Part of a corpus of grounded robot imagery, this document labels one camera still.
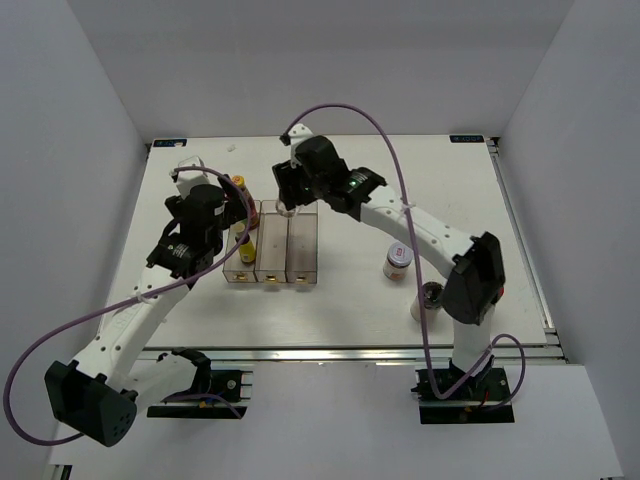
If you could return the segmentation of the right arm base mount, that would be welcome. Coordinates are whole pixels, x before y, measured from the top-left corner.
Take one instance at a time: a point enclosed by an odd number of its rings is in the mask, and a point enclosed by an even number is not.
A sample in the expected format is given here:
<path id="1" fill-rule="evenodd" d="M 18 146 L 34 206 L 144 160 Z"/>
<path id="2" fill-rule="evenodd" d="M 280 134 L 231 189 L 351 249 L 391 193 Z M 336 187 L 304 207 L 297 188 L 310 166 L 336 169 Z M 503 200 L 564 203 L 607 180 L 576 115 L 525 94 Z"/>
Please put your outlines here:
<path id="1" fill-rule="evenodd" d="M 432 391 L 428 370 L 416 371 L 411 393 L 418 401 L 422 425 L 512 424 L 515 415 L 506 372 L 491 367 L 477 380 L 468 379 L 447 399 L 438 399 Z"/>

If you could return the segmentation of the red chili sauce bottle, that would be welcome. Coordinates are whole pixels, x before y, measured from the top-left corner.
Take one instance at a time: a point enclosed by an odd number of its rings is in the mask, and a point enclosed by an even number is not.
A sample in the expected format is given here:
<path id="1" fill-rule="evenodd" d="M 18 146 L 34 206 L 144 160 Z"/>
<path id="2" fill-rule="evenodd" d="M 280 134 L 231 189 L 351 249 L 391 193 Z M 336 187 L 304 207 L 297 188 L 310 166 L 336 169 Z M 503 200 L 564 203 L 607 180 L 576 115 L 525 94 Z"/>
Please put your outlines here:
<path id="1" fill-rule="evenodd" d="M 249 220 L 248 220 L 248 224 L 249 224 L 249 228 L 251 230 L 254 230 L 258 227 L 259 225 L 259 213 L 258 213 L 258 208 L 256 206 L 256 203 L 253 199 L 253 196 L 251 195 L 248 187 L 246 186 L 246 182 L 243 176 L 241 175 L 234 175 L 231 178 L 232 182 L 240 188 L 240 190 L 244 193 L 249 207 L 250 207 L 250 216 L 249 216 Z"/>

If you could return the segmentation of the white lid sauce jar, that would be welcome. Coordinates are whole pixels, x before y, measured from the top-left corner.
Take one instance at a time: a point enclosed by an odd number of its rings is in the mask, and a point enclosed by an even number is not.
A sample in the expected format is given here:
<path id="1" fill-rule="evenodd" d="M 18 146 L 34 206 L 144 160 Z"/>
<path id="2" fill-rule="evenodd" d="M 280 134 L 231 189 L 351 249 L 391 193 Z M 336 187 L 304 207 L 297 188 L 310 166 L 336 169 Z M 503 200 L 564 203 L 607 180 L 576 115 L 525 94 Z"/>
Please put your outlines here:
<path id="1" fill-rule="evenodd" d="M 393 243 L 387 251 L 383 265 L 384 275 L 393 281 L 404 279 L 413 259 L 413 251 L 407 245 L 402 242 Z"/>

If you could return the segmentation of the black grinder white bottle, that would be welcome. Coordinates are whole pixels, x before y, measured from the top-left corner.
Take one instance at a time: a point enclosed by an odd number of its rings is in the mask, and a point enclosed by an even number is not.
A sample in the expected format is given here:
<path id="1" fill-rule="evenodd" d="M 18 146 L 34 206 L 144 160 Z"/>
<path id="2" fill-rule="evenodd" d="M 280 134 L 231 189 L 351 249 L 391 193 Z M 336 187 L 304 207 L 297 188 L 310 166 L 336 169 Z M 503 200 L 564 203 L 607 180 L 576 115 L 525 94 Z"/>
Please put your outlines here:
<path id="1" fill-rule="evenodd" d="M 410 307 L 411 316 L 417 323 L 421 322 L 422 316 L 428 324 L 435 321 L 442 309 L 443 291 L 444 286 L 435 281 L 426 282 L 421 286 Z"/>

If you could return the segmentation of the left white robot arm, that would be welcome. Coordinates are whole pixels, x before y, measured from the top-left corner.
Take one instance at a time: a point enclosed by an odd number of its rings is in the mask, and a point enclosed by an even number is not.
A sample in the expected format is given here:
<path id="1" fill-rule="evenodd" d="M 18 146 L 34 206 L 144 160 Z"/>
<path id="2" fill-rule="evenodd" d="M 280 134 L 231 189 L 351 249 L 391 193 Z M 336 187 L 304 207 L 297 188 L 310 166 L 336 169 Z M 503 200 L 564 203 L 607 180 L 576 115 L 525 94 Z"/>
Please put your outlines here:
<path id="1" fill-rule="evenodd" d="M 211 362 L 195 349 L 176 347 L 146 369 L 133 370 L 161 323 L 213 268 L 224 232 L 250 215 L 246 196 L 229 176 L 212 184 L 207 175 L 202 167 L 173 171 L 178 193 L 165 201 L 171 219 L 131 297 L 71 361 L 55 361 L 45 373 L 54 417 L 106 447 L 121 441 L 153 404 L 213 394 Z"/>

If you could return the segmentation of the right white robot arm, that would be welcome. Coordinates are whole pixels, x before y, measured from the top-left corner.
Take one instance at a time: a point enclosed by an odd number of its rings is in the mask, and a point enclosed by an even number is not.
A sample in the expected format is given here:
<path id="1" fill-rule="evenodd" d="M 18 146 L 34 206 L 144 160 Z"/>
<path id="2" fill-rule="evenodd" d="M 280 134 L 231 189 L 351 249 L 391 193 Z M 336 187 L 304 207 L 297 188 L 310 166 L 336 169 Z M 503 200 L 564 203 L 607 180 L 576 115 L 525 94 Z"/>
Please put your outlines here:
<path id="1" fill-rule="evenodd" d="M 417 256 L 444 278 L 441 304 L 454 326 L 452 388 L 463 398 L 477 397 L 488 385 L 489 323 L 506 280 L 498 238 L 489 232 L 465 233 L 411 206 L 379 174 L 349 168 L 324 136 L 295 127 L 280 141 L 290 157 L 272 171 L 286 210 L 323 201 L 415 247 Z"/>

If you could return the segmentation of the small yellow label bottle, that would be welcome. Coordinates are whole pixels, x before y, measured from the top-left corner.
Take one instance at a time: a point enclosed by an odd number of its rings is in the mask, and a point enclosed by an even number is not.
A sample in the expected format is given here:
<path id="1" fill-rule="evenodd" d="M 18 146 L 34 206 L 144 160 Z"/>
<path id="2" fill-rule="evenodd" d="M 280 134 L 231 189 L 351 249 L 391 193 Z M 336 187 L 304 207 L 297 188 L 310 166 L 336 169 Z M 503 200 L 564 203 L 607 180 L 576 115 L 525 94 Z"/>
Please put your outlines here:
<path id="1" fill-rule="evenodd" d="M 239 245 L 238 254 L 244 264 L 252 264 L 256 259 L 256 247 L 249 234 L 244 234 L 246 223 L 243 221 L 236 222 L 232 225 L 232 231 L 236 243 Z"/>

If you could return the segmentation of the black lid spice jar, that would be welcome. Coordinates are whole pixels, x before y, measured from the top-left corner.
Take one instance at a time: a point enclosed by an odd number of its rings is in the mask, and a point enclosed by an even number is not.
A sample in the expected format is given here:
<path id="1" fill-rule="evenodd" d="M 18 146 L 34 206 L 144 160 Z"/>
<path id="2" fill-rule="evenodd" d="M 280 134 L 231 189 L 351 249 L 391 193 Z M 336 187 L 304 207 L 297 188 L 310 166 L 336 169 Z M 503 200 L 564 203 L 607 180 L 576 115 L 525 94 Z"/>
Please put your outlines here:
<path id="1" fill-rule="evenodd" d="M 299 214 L 300 207 L 294 206 L 293 208 L 288 208 L 283 201 L 277 200 L 275 202 L 275 210 L 281 217 L 291 219 Z"/>

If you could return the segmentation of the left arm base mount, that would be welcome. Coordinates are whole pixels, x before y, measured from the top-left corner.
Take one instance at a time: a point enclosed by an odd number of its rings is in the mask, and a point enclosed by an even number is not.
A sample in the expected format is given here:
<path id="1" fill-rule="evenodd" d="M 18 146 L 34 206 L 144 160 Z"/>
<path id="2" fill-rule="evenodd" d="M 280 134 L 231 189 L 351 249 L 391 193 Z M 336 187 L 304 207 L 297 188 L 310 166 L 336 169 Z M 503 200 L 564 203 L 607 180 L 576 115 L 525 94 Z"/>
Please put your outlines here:
<path id="1" fill-rule="evenodd" d="M 157 361 L 182 359 L 195 368 L 191 386 L 152 405 L 146 416 L 155 419 L 240 420 L 252 395 L 253 372 L 213 367 L 211 359 L 194 349 L 176 348 Z"/>

